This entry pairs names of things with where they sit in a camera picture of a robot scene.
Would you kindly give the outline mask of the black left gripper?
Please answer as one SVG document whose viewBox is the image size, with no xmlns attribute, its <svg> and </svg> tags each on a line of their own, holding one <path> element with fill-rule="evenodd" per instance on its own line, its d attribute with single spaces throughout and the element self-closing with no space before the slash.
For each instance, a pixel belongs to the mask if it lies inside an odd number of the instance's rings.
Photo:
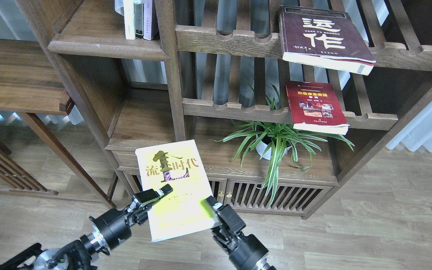
<svg viewBox="0 0 432 270">
<path fill-rule="evenodd" d="M 132 196 L 132 203 L 123 210 L 110 209 L 98 218 L 90 217 L 94 230 L 90 234 L 90 250 L 113 250 L 132 236 L 131 227 L 147 221 L 147 212 L 173 188 L 165 184 Z"/>
</svg>

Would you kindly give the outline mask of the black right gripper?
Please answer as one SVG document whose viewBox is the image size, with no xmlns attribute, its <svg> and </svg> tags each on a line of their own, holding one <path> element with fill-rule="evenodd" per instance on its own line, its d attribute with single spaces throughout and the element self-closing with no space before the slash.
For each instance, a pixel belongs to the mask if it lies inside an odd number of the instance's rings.
<svg viewBox="0 0 432 270">
<path fill-rule="evenodd" d="M 269 251 L 253 235 L 244 235 L 245 222 L 229 206 L 217 201 L 212 195 L 205 199 L 211 210 L 217 214 L 221 225 L 213 228 L 214 241 L 229 255 L 237 270 L 269 270 L 266 258 Z"/>
</svg>

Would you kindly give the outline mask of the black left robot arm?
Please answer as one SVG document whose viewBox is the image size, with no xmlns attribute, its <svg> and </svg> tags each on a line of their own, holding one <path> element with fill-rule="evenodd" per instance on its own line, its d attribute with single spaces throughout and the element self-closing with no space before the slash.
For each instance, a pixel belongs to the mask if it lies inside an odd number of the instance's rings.
<svg viewBox="0 0 432 270">
<path fill-rule="evenodd" d="M 123 210 L 112 208 L 98 218 L 90 217 L 93 232 L 82 235 L 59 249 L 42 250 L 36 243 L 2 265 L 0 270 L 95 270 L 91 265 L 100 253 L 107 256 L 132 236 L 131 227 L 142 225 L 148 219 L 147 212 L 154 204 L 171 193 L 166 184 L 160 189 L 149 189 L 132 196 L 132 203 Z"/>
</svg>

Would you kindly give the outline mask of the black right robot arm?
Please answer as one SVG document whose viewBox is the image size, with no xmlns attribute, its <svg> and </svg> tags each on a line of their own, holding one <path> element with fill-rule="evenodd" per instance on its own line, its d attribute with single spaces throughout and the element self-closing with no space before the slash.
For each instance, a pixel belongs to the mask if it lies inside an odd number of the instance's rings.
<svg viewBox="0 0 432 270">
<path fill-rule="evenodd" d="M 266 261 L 268 249 L 253 234 L 244 235 L 242 230 L 246 224 L 230 205 L 222 205 L 213 196 L 205 201 L 221 222 L 211 230 L 214 241 L 228 253 L 237 270 L 275 269 Z"/>
</svg>

